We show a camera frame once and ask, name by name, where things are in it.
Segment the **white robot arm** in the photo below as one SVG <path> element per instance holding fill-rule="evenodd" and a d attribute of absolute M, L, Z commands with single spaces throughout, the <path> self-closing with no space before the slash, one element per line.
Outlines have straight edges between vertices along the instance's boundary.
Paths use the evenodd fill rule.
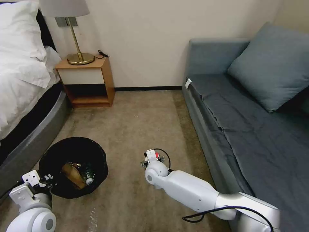
<path fill-rule="evenodd" d="M 10 198 L 19 205 L 19 215 L 6 232 L 54 232 L 56 217 L 52 213 L 51 197 L 46 185 L 40 182 L 36 170 L 22 176 L 23 184 L 10 192 Z"/>
<path fill-rule="evenodd" d="M 273 205 L 241 192 L 221 194 L 208 182 L 183 171 L 171 171 L 160 161 L 162 158 L 155 150 L 146 152 L 142 166 L 146 167 L 147 182 L 164 189 L 167 195 L 200 215 L 208 210 L 231 207 L 212 213 L 223 220 L 233 220 L 236 212 L 241 212 L 239 232 L 279 231 L 280 212 Z"/>

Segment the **trash can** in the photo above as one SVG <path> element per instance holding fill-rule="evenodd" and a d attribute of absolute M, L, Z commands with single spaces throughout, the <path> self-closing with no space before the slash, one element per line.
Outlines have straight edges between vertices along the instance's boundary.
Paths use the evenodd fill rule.
<path fill-rule="evenodd" d="M 66 164 L 77 165 L 77 169 L 87 166 L 92 173 L 91 181 L 87 180 L 88 185 L 79 189 L 63 172 Z M 78 198 L 92 193 L 106 179 L 106 154 L 99 144 L 89 138 L 63 139 L 45 152 L 39 162 L 39 173 L 42 177 L 49 174 L 53 177 L 52 194 L 67 199 Z"/>

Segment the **bed frame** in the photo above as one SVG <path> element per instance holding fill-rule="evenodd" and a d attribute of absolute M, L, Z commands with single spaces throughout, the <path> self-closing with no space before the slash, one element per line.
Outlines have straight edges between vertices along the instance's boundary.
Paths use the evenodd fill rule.
<path fill-rule="evenodd" d="M 44 17 L 39 11 L 36 17 L 44 46 L 50 46 L 56 50 L 51 34 Z M 21 176 L 30 171 L 48 149 L 62 128 L 68 115 L 66 94 L 60 91 L 58 99 L 47 116 L 40 124 L 7 156 L 0 166 L 0 203 L 8 195 Z"/>

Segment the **nightstand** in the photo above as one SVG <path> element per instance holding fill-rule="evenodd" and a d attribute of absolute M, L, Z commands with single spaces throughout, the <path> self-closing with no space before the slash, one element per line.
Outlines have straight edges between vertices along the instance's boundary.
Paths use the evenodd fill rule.
<path fill-rule="evenodd" d="M 74 108 L 112 106 L 115 89 L 108 58 L 85 65 L 71 65 L 65 58 L 55 68 Z"/>

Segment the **beige wall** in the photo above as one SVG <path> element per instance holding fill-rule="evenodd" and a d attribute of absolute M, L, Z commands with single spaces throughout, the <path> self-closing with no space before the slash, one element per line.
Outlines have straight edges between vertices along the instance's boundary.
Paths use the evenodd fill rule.
<path fill-rule="evenodd" d="M 275 24 L 309 33 L 309 0 L 283 0 Z"/>
<path fill-rule="evenodd" d="M 87 0 L 80 48 L 109 54 L 116 87 L 181 85 L 190 38 L 251 37 L 281 0 Z M 57 51 L 75 53 L 68 28 L 46 18 Z"/>

